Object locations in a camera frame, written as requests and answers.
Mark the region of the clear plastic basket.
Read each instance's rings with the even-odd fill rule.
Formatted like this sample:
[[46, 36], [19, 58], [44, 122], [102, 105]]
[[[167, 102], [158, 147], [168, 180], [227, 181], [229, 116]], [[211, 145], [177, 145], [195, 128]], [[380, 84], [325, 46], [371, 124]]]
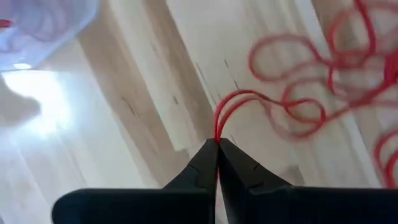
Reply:
[[101, 0], [0, 0], [0, 72], [38, 66], [74, 39], [93, 19]]

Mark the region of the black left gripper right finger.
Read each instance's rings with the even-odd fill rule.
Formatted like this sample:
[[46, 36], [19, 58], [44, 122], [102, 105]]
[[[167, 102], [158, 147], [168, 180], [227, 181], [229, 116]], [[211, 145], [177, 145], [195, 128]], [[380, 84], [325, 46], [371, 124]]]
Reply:
[[398, 224], [398, 190], [296, 186], [227, 139], [219, 153], [230, 224]]

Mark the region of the red rubber band tangle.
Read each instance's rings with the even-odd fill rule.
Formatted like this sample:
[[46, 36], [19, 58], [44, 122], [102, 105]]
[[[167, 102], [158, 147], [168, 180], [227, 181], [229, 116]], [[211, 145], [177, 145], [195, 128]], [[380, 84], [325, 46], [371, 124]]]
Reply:
[[[382, 9], [398, 13], [398, 3], [380, 2], [375, 4], [368, 4], [363, 0], [353, 0], [354, 6], [338, 14], [329, 28], [328, 47], [334, 60], [323, 58], [319, 51], [315, 48], [313, 43], [300, 35], [281, 34], [265, 37], [257, 41], [249, 55], [248, 67], [252, 75], [261, 82], [270, 83], [285, 80], [292, 74], [297, 73], [307, 67], [315, 65], [323, 65], [328, 68], [328, 75], [326, 79], [321, 78], [302, 78], [288, 84], [283, 92], [282, 98], [279, 101], [273, 100], [268, 96], [255, 90], [236, 90], [221, 100], [216, 107], [214, 116], [214, 139], [221, 140], [223, 128], [229, 117], [242, 105], [257, 100], [258, 102], [268, 105], [269, 103], [280, 106], [290, 116], [291, 119], [298, 123], [307, 124], [311, 126], [306, 132], [290, 133], [287, 130], [278, 126], [269, 108], [266, 109], [266, 114], [269, 117], [269, 122], [276, 131], [284, 138], [291, 139], [306, 139], [319, 132], [322, 127], [328, 123], [342, 117], [343, 115], [352, 112], [356, 109], [364, 108], [365, 106], [381, 106], [381, 107], [398, 107], [398, 101], [379, 101], [378, 97], [394, 86], [398, 86], [398, 48], [392, 52], [384, 53], [377, 51], [377, 43], [379, 42], [374, 30], [373, 23], [369, 13], [373, 9]], [[354, 49], [349, 51], [340, 51], [335, 47], [335, 31], [338, 26], [350, 14], [358, 12], [364, 22], [364, 26], [368, 33], [368, 46], [361, 49]], [[306, 47], [312, 54], [313, 59], [299, 63], [290, 70], [284, 71], [280, 76], [269, 78], [258, 72], [254, 67], [255, 57], [258, 51], [263, 47], [273, 44], [274, 42], [298, 42]], [[365, 66], [370, 58], [380, 57], [384, 59], [384, 71], [382, 82], [373, 89], [352, 88], [351, 86], [337, 83], [334, 80], [336, 71], [346, 70], [368, 70]], [[345, 101], [345, 107], [328, 114], [324, 106], [314, 98], [301, 98], [298, 100], [290, 100], [290, 92], [298, 85], [308, 83], [321, 83], [326, 86], [328, 91], [336, 96], [338, 99]]]

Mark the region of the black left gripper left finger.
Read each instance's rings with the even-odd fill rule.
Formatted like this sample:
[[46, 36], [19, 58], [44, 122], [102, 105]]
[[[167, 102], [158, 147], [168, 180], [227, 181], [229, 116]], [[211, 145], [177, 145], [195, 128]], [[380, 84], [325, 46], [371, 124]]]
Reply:
[[208, 139], [161, 189], [79, 189], [60, 197], [53, 224], [215, 224], [218, 144]]

